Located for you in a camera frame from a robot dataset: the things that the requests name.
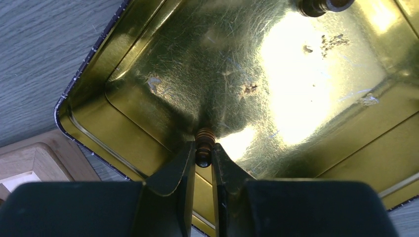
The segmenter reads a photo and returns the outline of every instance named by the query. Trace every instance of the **brass screw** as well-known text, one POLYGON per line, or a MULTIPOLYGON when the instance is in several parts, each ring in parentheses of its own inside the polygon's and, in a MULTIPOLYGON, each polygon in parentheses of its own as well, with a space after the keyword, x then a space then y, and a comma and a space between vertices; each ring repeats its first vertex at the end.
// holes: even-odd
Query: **brass screw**
POLYGON ((211 164, 212 147, 215 145, 215 136, 211 129, 202 128, 195 136, 195 163, 206 168, 211 164))

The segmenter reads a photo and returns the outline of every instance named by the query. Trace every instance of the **gray wood surface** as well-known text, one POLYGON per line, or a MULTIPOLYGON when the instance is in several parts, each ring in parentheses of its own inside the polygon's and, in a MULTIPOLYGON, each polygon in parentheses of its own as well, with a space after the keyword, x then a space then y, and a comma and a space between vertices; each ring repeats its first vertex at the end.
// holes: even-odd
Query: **gray wood surface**
MULTIPOLYGON (((0 0, 0 147, 55 128, 56 101, 121 2, 0 0)), ((102 180, 123 180, 86 155, 102 180)), ((419 236, 419 201, 390 217, 419 236)))

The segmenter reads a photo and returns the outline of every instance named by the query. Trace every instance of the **light wood piece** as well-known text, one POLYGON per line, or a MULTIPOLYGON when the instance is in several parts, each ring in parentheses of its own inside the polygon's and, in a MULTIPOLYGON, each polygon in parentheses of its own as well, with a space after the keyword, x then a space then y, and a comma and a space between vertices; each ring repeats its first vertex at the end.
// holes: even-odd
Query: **light wood piece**
POLYGON ((0 199, 36 181, 100 181, 78 146, 60 131, 0 148, 0 199))

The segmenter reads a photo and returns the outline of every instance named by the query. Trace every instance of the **metal edge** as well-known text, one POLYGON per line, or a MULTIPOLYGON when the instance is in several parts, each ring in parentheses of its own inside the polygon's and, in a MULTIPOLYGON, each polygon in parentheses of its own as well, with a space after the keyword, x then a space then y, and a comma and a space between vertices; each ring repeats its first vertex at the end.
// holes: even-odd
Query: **metal edge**
POLYGON ((392 212, 392 211, 394 211, 394 210, 397 210, 397 209, 399 209, 400 207, 403 207, 404 205, 406 205, 406 204, 408 204, 408 203, 411 203, 412 201, 415 201, 415 200, 417 200, 417 199, 419 199, 419 194, 418 194, 418 195, 416 195, 416 196, 414 196, 413 198, 411 198, 411 199, 409 199, 409 200, 407 200, 407 201, 405 201, 405 202, 403 202, 403 203, 401 203, 401 204, 399 204, 399 205, 397 205, 397 206, 393 207, 393 208, 388 209, 388 210, 387 210, 387 212, 392 212))
POLYGON ((101 146, 106 152, 108 152, 109 154, 111 154, 113 157, 115 157, 117 160, 119 160, 122 164, 124 164, 126 167, 128 167, 129 169, 131 169, 133 172, 135 172, 136 174, 138 174, 141 178, 143 178, 143 179, 148 178, 148 175, 144 174, 139 169, 137 169, 134 165, 130 164, 121 155, 119 155, 118 153, 116 153, 115 151, 113 151, 106 144, 104 144, 100 139, 98 139, 96 136, 94 136, 93 134, 91 134, 87 129, 85 129, 76 120, 76 118, 73 116, 73 112, 72 112, 71 108, 68 108, 68 114, 69 114, 70 121, 73 123, 73 125, 78 130, 80 130, 82 133, 84 133, 88 138, 90 138, 91 140, 93 140, 95 143, 99 144, 99 146, 101 146))
POLYGON ((390 188, 388 188, 388 189, 380 192, 378 194, 378 196, 380 198, 384 198, 384 197, 386 197, 386 196, 388 196, 388 195, 390 195, 390 194, 392 194, 392 193, 394 193, 394 192, 396 192, 396 191, 404 188, 405 186, 407 186, 407 185, 415 182, 416 180, 419 180, 419 173, 416 173, 416 174, 410 176, 409 178, 404 179, 404 180, 400 181, 399 183, 391 186, 390 188))
POLYGON ((404 2, 403 0, 394 0, 394 2, 396 3, 403 17, 405 18, 405 20, 407 21, 407 23, 409 24, 409 26, 412 28, 413 32, 415 32, 415 35, 419 39, 419 29, 417 28, 418 24, 416 22, 413 22, 413 20, 411 19, 412 17, 410 17, 408 13, 406 12, 406 8, 409 8, 409 7, 407 5, 403 6, 402 4, 402 2, 404 2))
POLYGON ((95 55, 97 49, 105 41, 106 37, 108 36, 108 34, 110 33, 110 31, 113 29, 113 27, 115 26, 115 24, 118 22, 120 16, 123 14, 123 12, 125 11, 126 7, 130 4, 130 2, 131 2, 131 0, 124 0, 121 3, 121 5, 119 6, 119 8, 117 9, 117 11, 115 12, 115 14, 113 15, 112 19, 109 21, 108 25, 102 31, 102 33, 100 34, 100 36, 97 39, 97 41, 94 43, 93 47, 91 48, 90 52, 87 54, 86 58, 83 60, 83 62, 80 65, 79 69, 75 73, 74 77, 71 79, 69 85, 66 87, 66 89, 63 92, 63 94, 61 95, 61 97, 59 98, 59 100, 57 101, 57 103, 56 103, 56 105, 54 107, 54 121, 55 121, 55 124, 57 125, 58 129, 66 137, 68 137, 69 139, 71 139, 72 141, 74 141, 75 143, 77 143, 78 145, 83 146, 86 150, 88 150, 89 152, 91 152, 93 156, 95 156, 98 159, 100 159, 104 164, 106 164, 108 167, 110 167, 115 172, 117 172, 120 175, 122 175, 126 180, 132 181, 128 176, 126 176, 125 174, 123 174, 121 171, 119 171, 118 169, 116 169, 113 165, 111 165, 105 159, 103 159, 99 155, 95 154, 91 149, 89 149, 83 143, 81 143, 79 140, 77 140, 72 135, 70 135, 64 129, 64 127, 61 124, 61 121, 59 120, 59 110, 60 110, 63 102, 67 99, 68 93, 73 88, 73 86, 75 85, 76 81, 80 78, 80 75, 83 73, 83 71, 85 70, 85 68, 87 67, 87 65, 89 64, 89 62, 93 58, 93 56, 95 55))

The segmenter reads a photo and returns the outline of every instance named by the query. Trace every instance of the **rust spot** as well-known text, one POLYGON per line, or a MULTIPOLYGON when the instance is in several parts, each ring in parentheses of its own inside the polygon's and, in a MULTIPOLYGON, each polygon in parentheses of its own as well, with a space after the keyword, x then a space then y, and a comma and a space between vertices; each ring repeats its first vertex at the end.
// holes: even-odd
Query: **rust spot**
POLYGON ((349 40, 346 39, 343 34, 334 36, 330 39, 326 38, 325 35, 322 35, 322 46, 320 46, 322 49, 322 56, 325 58, 330 50, 342 45, 349 45, 349 40))
POLYGON ((313 49, 308 45, 304 45, 304 47, 302 49, 303 49, 304 53, 312 53, 313 52, 313 49))
POLYGON ((245 85, 244 93, 245 94, 250 94, 252 92, 255 92, 256 89, 257 89, 257 85, 256 84, 245 85))

